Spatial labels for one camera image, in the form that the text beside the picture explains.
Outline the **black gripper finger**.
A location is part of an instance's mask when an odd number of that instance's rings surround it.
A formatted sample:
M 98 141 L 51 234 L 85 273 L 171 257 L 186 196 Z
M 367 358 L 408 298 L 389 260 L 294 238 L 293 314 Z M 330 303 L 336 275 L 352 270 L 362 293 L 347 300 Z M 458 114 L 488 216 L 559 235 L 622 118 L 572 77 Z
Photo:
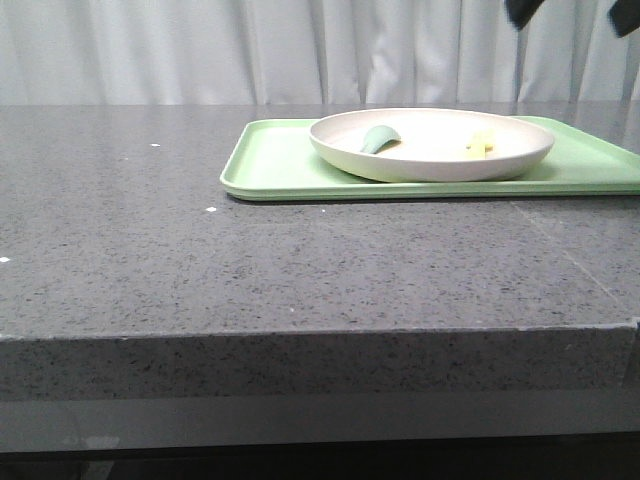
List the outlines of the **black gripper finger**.
M 522 31 L 531 21 L 544 0 L 505 0 L 509 21 L 517 31 Z
M 623 38 L 639 28 L 640 1 L 615 0 L 608 11 L 608 19 L 618 38 Z

